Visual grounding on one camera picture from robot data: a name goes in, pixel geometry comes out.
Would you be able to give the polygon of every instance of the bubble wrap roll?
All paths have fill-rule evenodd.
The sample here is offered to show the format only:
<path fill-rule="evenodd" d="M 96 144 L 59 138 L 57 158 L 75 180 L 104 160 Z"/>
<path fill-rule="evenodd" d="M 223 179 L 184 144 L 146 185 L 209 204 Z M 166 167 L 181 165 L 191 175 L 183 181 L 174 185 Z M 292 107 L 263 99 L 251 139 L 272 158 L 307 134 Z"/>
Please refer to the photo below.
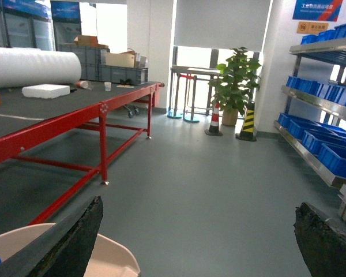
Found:
<path fill-rule="evenodd" d="M 74 84 L 81 77 L 74 53 L 0 48 L 0 88 L 39 84 Z"/>

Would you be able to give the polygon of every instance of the plant pot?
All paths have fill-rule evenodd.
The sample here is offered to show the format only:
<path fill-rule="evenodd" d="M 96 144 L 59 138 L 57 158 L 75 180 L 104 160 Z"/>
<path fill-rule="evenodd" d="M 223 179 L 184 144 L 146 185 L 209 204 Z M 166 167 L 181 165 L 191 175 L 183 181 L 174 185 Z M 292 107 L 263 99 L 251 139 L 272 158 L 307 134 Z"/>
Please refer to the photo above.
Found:
<path fill-rule="evenodd" d="M 238 110 L 223 111 L 223 116 L 221 118 L 221 123 L 225 126 L 236 126 L 238 117 Z"/>

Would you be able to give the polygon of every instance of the red workbench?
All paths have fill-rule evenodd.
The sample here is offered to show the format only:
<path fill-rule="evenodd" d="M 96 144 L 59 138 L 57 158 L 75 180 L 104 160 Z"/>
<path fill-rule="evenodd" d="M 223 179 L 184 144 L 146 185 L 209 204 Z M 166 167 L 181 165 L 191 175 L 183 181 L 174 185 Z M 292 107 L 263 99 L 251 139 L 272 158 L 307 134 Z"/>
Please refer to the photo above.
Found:
<path fill-rule="evenodd" d="M 95 83 L 93 90 L 78 89 L 70 95 L 55 99 L 26 98 L 20 88 L 0 90 L 0 162 L 15 158 L 30 162 L 81 170 L 86 174 L 54 201 L 30 224 L 43 223 L 60 209 L 75 193 L 97 173 L 101 174 L 103 184 L 107 181 L 107 166 L 126 149 L 142 132 L 150 138 L 152 107 L 159 99 L 162 83 L 147 83 L 134 88 L 117 88 L 104 91 L 103 83 Z M 106 123 L 107 113 L 131 102 L 148 104 L 146 128 L 111 125 Z M 135 130 L 135 134 L 113 153 L 107 153 L 106 128 L 116 127 Z M 25 156 L 25 151 L 74 128 L 95 130 L 100 133 L 100 164 L 84 166 L 81 164 L 57 162 Z"/>

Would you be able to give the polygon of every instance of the yellow and black traffic cone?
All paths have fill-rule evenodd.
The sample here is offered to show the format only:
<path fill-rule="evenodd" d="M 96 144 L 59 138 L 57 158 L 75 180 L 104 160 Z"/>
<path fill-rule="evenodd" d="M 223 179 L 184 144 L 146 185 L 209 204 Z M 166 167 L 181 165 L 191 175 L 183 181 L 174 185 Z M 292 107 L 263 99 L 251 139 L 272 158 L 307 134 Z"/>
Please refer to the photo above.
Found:
<path fill-rule="evenodd" d="M 208 134 L 209 136 L 222 136 L 222 132 L 219 131 L 219 103 L 217 102 L 215 104 L 213 115 L 212 115 L 212 122 L 210 123 L 209 130 L 205 130 L 205 134 Z"/>
<path fill-rule="evenodd" d="M 256 141 L 254 136 L 254 113 L 255 113 L 255 103 L 251 101 L 246 110 L 245 121 L 243 122 L 241 132 L 236 134 L 236 139 Z"/>

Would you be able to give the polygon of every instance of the conveyor belt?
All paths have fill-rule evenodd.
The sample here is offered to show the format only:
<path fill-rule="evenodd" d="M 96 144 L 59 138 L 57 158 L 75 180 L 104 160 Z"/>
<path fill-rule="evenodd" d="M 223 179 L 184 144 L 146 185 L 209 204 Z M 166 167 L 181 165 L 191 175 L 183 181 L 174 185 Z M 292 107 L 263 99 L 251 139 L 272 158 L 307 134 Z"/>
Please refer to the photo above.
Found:
<path fill-rule="evenodd" d="M 103 83 L 93 84 L 95 87 L 91 91 L 79 88 L 70 95 L 54 99 L 26 98 L 21 93 L 21 88 L 10 89 L 10 91 L 0 90 L 2 103 L 0 105 L 0 137 L 30 127 L 42 120 L 58 117 L 153 83 L 137 85 L 134 88 L 117 88 L 117 85 L 113 84 L 111 91 L 105 91 Z"/>

